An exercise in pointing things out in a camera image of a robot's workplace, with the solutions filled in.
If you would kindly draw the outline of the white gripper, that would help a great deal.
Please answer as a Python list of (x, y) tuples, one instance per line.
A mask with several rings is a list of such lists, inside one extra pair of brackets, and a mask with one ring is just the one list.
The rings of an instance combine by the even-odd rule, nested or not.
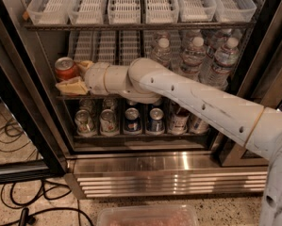
[(90, 91), (94, 95), (108, 95), (105, 87), (105, 73), (110, 66), (109, 63), (97, 62), (93, 64), (91, 60), (83, 60), (77, 61), (76, 65), (85, 82), (80, 76), (77, 76), (56, 83), (56, 88), (62, 94), (86, 95)]

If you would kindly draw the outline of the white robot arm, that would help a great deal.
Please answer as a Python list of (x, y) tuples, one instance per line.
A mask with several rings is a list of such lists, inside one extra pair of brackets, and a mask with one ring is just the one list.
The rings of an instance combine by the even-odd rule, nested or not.
[(151, 104), (164, 96), (269, 161), (259, 226), (282, 226), (282, 112), (170, 71), (150, 58), (128, 66), (84, 63), (81, 75), (56, 83), (63, 94), (118, 94)]

